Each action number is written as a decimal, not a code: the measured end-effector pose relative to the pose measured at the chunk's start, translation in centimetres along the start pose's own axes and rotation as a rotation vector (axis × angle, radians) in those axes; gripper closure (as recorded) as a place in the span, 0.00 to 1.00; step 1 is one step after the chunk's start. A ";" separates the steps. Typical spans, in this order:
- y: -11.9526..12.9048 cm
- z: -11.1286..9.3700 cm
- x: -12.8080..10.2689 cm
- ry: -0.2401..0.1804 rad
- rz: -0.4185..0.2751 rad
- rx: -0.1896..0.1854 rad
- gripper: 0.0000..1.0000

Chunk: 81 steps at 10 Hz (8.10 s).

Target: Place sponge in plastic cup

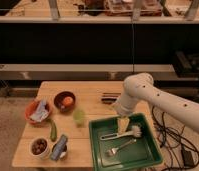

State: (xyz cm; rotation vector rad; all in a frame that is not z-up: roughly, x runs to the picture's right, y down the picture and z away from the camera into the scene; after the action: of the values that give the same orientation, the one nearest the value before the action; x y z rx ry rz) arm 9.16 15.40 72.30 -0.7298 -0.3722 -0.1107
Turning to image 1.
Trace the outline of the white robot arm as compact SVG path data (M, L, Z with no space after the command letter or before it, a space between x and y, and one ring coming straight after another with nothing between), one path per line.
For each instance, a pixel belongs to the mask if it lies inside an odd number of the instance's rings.
M140 100L162 109L199 133L199 103L156 88L149 73L131 75L124 80L123 91L115 101L114 109L120 116L130 116Z

